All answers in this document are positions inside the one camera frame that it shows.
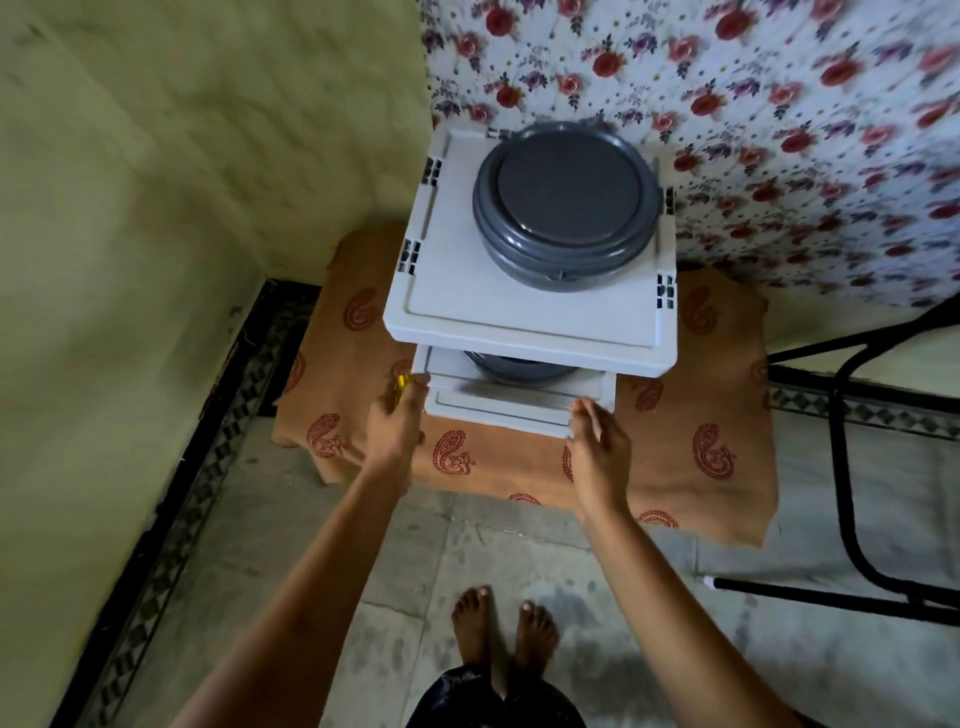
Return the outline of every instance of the forearm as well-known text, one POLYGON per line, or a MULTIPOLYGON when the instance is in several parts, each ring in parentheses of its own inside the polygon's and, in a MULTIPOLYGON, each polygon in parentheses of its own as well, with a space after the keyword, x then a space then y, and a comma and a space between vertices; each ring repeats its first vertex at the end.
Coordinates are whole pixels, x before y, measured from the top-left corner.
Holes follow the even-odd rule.
POLYGON ((584 528, 681 728, 800 728, 629 513, 584 528))
POLYGON ((315 728, 400 489, 361 472, 267 612, 206 679, 177 728, 315 728))

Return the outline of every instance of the checkered border tile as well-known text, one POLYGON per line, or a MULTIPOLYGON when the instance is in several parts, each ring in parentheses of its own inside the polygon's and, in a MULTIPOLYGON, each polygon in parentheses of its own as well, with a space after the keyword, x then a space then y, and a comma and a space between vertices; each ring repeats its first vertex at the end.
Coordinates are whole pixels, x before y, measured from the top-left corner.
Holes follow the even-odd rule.
MULTIPOLYGON (((784 412, 799 412, 825 418, 827 400, 826 392, 783 384, 770 385, 771 406, 784 412)), ((893 429, 942 440, 960 441, 960 417, 846 395, 844 403, 847 409, 846 419, 849 423, 893 429)))
POLYGON ((204 464, 137 601, 132 618, 78 726, 103 728, 116 717, 210 507, 220 493, 224 476, 239 450, 250 419, 255 415, 267 383, 274 374, 277 356, 290 326, 298 320, 308 319, 312 309, 313 304, 284 303, 271 323, 263 347, 247 365, 240 388, 230 403, 213 445, 206 454, 204 464))

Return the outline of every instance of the hand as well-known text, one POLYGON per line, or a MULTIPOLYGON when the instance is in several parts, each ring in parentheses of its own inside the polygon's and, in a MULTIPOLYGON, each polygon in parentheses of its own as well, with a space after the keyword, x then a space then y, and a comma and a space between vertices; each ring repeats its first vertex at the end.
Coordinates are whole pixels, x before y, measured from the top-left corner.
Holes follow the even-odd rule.
POLYGON ((415 375, 403 388, 399 400, 396 385, 370 405, 367 415, 367 457, 363 470, 383 476, 396 476, 401 494, 410 487, 410 463, 414 450, 423 442, 420 417, 427 395, 427 375, 415 375))
POLYGON ((570 409, 570 448, 573 483, 583 518, 604 513, 629 513, 630 438, 613 415, 590 399, 576 400, 570 409))

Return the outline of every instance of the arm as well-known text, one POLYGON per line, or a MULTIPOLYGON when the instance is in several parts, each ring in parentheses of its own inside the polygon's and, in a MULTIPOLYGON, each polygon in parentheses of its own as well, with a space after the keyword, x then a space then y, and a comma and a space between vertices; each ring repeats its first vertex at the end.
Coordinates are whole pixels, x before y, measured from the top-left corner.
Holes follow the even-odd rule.
POLYGON ((617 604, 681 728, 801 728, 712 622, 627 507, 630 439, 592 400, 574 404, 580 517, 617 604))
POLYGON ((363 469, 266 613, 207 676, 174 728, 316 728, 350 622, 396 503, 410 485, 426 385, 414 379, 367 420, 363 469))

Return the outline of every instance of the floral wallpaper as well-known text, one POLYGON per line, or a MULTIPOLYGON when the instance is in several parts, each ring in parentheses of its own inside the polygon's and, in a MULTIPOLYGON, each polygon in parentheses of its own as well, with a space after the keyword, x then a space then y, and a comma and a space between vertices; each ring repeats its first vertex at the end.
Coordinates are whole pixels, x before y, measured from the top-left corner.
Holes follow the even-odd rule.
POLYGON ((924 307, 960 288, 951 0, 420 0, 434 122, 671 144, 679 255, 924 307))

